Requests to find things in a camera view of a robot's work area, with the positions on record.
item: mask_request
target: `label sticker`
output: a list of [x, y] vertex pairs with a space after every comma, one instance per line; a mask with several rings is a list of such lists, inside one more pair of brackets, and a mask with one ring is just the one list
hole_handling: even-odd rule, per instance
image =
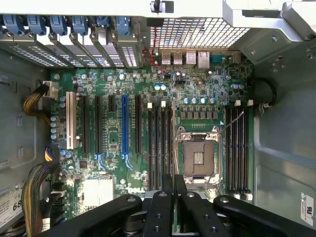
[[314, 221], [312, 216], [314, 214], [314, 199], [304, 193], [301, 193], [301, 219], [313, 226]]
[[0, 197], [0, 228], [22, 212], [22, 188], [23, 183]]

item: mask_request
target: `ram slot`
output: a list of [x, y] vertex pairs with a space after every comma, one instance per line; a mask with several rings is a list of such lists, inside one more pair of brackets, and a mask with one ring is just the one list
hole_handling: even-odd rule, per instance
[[66, 133], [67, 133], [67, 149], [75, 149], [76, 142], [76, 94], [74, 92], [66, 92]]
[[155, 147], [154, 147], [154, 156], [155, 156], [155, 190], [159, 189], [159, 107], [155, 107], [154, 110], [154, 138], [155, 138]]
[[243, 180], [243, 189], [248, 191], [248, 175], [249, 175], [249, 110], [245, 110], [244, 113], [244, 128], [245, 128], [245, 136], [244, 136], [244, 143], [245, 143], [245, 162], [244, 162], [244, 180]]
[[170, 173], [171, 157], [172, 157], [172, 109], [169, 106], [167, 110], [167, 174]]
[[148, 189], [153, 190], [153, 112], [148, 110]]
[[[226, 107], [226, 124], [231, 122], [231, 109]], [[231, 127], [225, 131], [225, 148], [226, 148], [226, 188], [232, 190], [232, 154], [231, 154]]]
[[142, 107], [140, 95], [135, 96], [135, 152], [142, 153]]
[[90, 152], [90, 104], [89, 96], [82, 98], [82, 149], [83, 153], [87, 154]]
[[126, 167], [131, 169], [129, 163], [129, 139], [128, 139], [128, 95], [122, 96], [122, 158]]
[[161, 118], [161, 126], [160, 126], [160, 142], [161, 142], [161, 156], [160, 156], [160, 162], [161, 162], [161, 173], [165, 173], [165, 167], [166, 167], [166, 160], [165, 160], [165, 152], [166, 152], [166, 116], [165, 116], [165, 109], [161, 108], [160, 112], [160, 118]]
[[95, 153], [103, 153], [103, 103], [102, 96], [94, 97], [95, 102]]
[[[231, 115], [232, 121], [236, 118], [236, 110], [232, 109]], [[237, 165], [236, 165], [236, 123], [233, 122], [231, 125], [232, 134], [232, 191], [236, 190], [236, 175], [237, 175]]]

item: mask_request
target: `black connector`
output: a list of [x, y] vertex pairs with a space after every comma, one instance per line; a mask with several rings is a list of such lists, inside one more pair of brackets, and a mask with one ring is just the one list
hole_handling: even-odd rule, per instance
[[103, 107], [102, 96], [95, 96], [95, 153], [103, 153]]
[[141, 96], [135, 96], [135, 152], [136, 154], [142, 153], [142, 106]]
[[82, 98], [82, 150], [83, 153], [90, 152], [90, 105], [89, 96]]

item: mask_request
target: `black pcie slot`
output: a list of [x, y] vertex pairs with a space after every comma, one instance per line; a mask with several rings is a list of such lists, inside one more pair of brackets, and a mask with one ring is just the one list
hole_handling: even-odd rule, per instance
[[153, 190], [153, 113], [148, 110], [148, 189]]
[[244, 137], [244, 143], [245, 143], [245, 162], [244, 162], [244, 185], [243, 189], [247, 191], [249, 189], [248, 186], [248, 174], [249, 174], [249, 114], [248, 110], [245, 110], [244, 113], [244, 129], [245, 129], [245, 137]]
[[172, 109], [167, 109], [167, 174], [170, 173], [171, 157], [172, 157]]
[[[231, 122], [231, 109], [226, 107], [226, 124]], [[225, 148], [226, 148], [226, 188], [232, 189], [232, 156], [231, 156], [231, 127], [225, 131]]]
[[142, 108], [140, 95], [135, 96], [135, 152], [141, 154], [142, 152]]
[[155, 190], [159, 189], [159, 107], [155, 107], [154, 111], [154, 137], [155, 137], [155, 171], [154, 171], [154, 177], [155, 177]]
[[95, 152], [103, 153], [103, 108], [102, 96], [95, 96]]
[[89, 96], [82, 98], [82, 149], [83, 153], [87, 154], [90, 152], [90, 109], [89, 109]]
[[160, 113], [160, 118], [161, 118], [161, 126], [160, 126], [160, 138], [161, 138], [161, 173], [165, 173], [165, 166], [166, 166], [166, 161], [165, 161], [165, 152], [166, 152], [166, 135], [165, 135], [165, 126], [166, 126], [166, 116], [165, 116], [165, 110], [164, 108], [161, 109]]

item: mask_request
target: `capacitor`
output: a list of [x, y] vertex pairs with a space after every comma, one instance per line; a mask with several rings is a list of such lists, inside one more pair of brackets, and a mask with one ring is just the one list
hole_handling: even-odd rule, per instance
[[71, 154], [71, 152], [67, 152], [65, 156], [66, 156], [66, 158], [70, 158], [72, 156], [72, 154]]
[[65, 150], [60, 150], [60, 155], [61, 156], [64, 156], [66, 154], [66, 151]]
[[232, 84], [232, 85], [231, 85], [231, 88], [234, 89], [234, 90], [237, 90], [237, 89], [238, 89], [238, 86], [239, 86], [238, 84]]
[[55, 140], [55, 139], [57, 138], [57, 135], [56, 135], [55, 133], [53, 133], [53, 134], [50, 135], [50, 138], [51, 138], [52, 140]]
[[215, 98], [210, 98], [210, 99], [209, 99], [209, 103], [210, 103], [210, 104], [215, 104]]
[[52, 122], [55, 122], [57, 119], [58, 119], [58, 117], [56, 115], [53, 115], [53, 116], [50, 117], [50, 120]]

